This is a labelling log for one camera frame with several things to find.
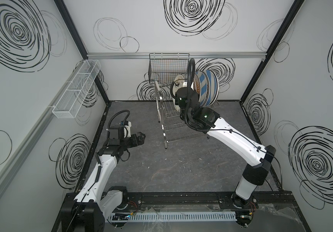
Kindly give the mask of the cream floral plate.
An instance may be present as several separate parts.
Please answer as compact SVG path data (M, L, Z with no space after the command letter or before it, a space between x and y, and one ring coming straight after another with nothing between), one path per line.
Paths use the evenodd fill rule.
M171 87L173 95L176 97L177 91L182 88L186 87L186 81L185 81L185 76L184 75L177 75L177 77L174 79L174 85ZM181 112L180 107L177 105L178 101L173 98L173 104L177 112Z

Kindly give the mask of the white plate red characters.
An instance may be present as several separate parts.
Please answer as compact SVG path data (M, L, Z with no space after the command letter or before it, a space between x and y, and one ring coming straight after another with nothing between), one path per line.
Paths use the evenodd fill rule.
M211 91L211 72L210 70L205 71L206 80L207 80L207 96L206 96L206 103L205 106L208 106L210 102L210 91Z

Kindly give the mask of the blue white striped plate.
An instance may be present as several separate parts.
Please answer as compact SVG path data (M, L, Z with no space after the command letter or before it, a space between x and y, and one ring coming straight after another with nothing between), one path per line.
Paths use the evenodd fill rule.
M210 82L210 92L209 97L207 101L207 106L211 105L213 103L213 100L215 98L216 92L217 92L217 78L215 76L215 73L211 70L206 71L209 82Z

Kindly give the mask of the green red rimmed white plate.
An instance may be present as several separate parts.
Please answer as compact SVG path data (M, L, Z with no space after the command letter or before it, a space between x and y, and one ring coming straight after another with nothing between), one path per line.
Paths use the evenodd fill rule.
M219 81L216 75L214 75L214 81L215 81L215 92L214 92L213 102L216 101L219 94Z

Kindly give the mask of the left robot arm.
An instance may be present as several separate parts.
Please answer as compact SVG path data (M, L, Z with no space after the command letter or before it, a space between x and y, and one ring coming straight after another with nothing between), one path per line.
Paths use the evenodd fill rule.
M127 205L126 188L115 187L107 194L103 192L122 155L130 148L143 145L146 135L142 132L129 134L124 127L119 130L116 137L110 133L107 135L105 143L95 155L97 165L81 191L64 200L60 210L63 232L102 232L115 208Z

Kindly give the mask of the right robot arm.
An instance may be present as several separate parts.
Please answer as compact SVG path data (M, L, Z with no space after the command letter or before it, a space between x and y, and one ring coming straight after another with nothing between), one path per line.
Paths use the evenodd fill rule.
M219 140L246 161L242 177L231 196L236 208L244 208L255 189L264 184L276 149L256 143L232 127L213 109L201 107L197 92L191 88L182 87L170 94L175 105L180 108L181 119L189 128Z

